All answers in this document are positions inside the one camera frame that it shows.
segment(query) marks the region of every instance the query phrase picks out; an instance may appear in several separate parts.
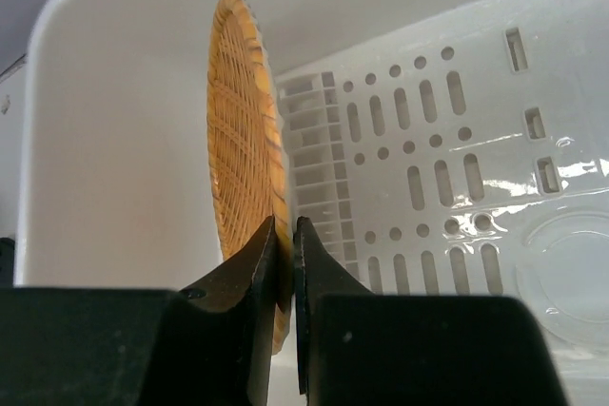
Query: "circular hole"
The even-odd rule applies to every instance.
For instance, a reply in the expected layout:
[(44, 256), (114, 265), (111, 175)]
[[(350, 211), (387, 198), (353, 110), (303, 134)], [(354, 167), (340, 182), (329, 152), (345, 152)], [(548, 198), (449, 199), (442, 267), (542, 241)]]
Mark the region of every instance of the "circular hole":
[(429, 236), (429, 225), (426, 223), (420, 223), (417, 226), (417, 235), (421, 238), (427, 238)]
[(482, 232), (485, 232), (491, 228), (491, 218), (489, 218), (486, 214), (479, 214), (474, 219), (474, 225), (476, 225), (476, 228)]
[(444, 223), (444, 230), (450, 235), (457, 235), (459, 233), (459, 223), (454, 219), (449, 219)]
[(455, 50), (451, 47), (446, 47), (442, 50), (441, 55), (444, 61), (450, 61), (455, 55)]
[(472, 129), (469, 127), (461, 127), (459, 129), (459, 139), (462, 142), (466, 142), (467, 140), (469, 140), (470, 138), (472, 138)]
[(403, 144), (403, 152), (406, 154), (412, 154), (415, 152), (415, 144), (412, 142), (406, 142)]
[(377, 234), (374, 232), (365, 232), (364, 239), (368, 244), (374, 244), (374, 242), (377, 240)]
[(402, 239), (402, 230), (400, 230), (398, 227), (393, 227), (391, 230), (389, 230), (389, 238), (394, 242), (398, 242)]
[(431, 138), (429, 138), (429, 144), (431, 147), (438, 147), (442, 145), (442, 137), (438, 134), (432, 135)]
[(389, 75), (391, 75), (394, 78), (397, 78), (398, 76), (400, 76), (401, 73), (402, 73), (402, 69), (398, 65), (391, 66), (391, 68), (389, 69)]
[(379, 148), (379, 159), (384, 161), (387, 157), (389, 157), (389, 149), (387, 149), (386, 147), (380, 147)]
[(427, 59), (425, 59), (423, 56), (419, 56), (417, 59), (415, 59), (415, 68), (422, 69), (425, 68), (426, 65)]

